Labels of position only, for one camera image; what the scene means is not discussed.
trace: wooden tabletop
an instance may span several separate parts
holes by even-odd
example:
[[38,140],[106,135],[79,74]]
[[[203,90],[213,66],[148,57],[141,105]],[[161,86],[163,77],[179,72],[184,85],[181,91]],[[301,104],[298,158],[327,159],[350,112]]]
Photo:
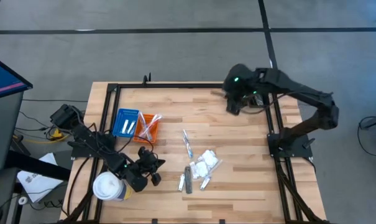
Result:
[[[101,122],[108,83],[93,83],[84,122]],[[301,122],[297,101],[288,96],[279,100],[285,126]],[[161,183],[149,181],[139,193],[124,202],[104,202],[101,223],[283,223],[282,204],[273,159],[269,156],[265,113],[233,116],[226,112],[226,101],[212,95],[211,89],[128,88],[121,90],[120,108],[133,108],[143,113],[163,115],[154,152],[166,163],[158,170]],[[110,121],[112,103],[107,121]],[[177,191],[178,180],[189,158],[183,143],[185,129],[195,157],[212,149],[223,163],[214,172],[204,191],[193,182],[193,193]],[[117,138],[116,149],[125,139]],[[142,144],[133,142],[124,152],[137,159]],[[301,158],[292,158],[296,185],[308,206],[320,218],[326,218],[313,167]],[[73,163],[63,208],[66,209],[71,181],[83,159]],[[87,191],[92,159],[82,168],[71,197],[73,210]],[[293,203],[288,195],[291,217]],[[93,197],[90,218],[94,217]]]

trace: plastic cup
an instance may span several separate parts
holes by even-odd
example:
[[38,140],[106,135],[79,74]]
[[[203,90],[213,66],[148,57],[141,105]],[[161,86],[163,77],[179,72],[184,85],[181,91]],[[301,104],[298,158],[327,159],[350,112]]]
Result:
[[111,172],[103,172],[94,180],[93,192],[101,200],[123,201],[132,194],[125,180],[119,180]]

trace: orange container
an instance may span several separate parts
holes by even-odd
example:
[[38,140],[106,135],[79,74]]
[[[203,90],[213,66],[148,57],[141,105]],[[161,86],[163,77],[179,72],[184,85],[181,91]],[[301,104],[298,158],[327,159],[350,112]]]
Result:
[[[148,125],[152,121],[152,119],[153,119],[154,116],[155,116],[154,114],[144,114],[146,125]],[[160,121],[157,121],[155,123],[155,125],[150,129],[150,134],[152,135],[152,140],[150,142],[152,144],[154,144],[156,142],[157,128],[158,128],[158,123],[159,122]],[[140,122],[140,119],[138,118],[137,127],[135,129],[135,134],[134,135],[138,136],[139,133],[142,131],[142,129],[143,129],[142,128],[142,124]],[[132,140],[135,141],[135,142],[148,143],[147,141],[145,141],[143,139],[140,139],[140,138],[137,138],[137,137],[134,137]]]

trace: monitor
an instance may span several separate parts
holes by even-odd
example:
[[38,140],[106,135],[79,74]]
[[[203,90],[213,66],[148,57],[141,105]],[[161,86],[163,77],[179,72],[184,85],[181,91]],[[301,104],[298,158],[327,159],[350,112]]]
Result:
[[31,83],[0,62],[0,97],[31,88],[33,88]]

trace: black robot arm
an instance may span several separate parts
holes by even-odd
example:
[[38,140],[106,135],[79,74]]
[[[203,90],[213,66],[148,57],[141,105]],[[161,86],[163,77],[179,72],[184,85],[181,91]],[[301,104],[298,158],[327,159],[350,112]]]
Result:
[[280,131],[280,147],[291,144],[296,138],[316,129],[332,129],[338,124],[339,109],[330,93],[323,93],[294,82],[284,72],[274,68],[257,68],[252,71],[243,64],[237,64],[229,71],[222,88],[226,92],[227,111],[234,115],[239,114],[242,101],[254,94],[290,95],[317,108],[309,119]]

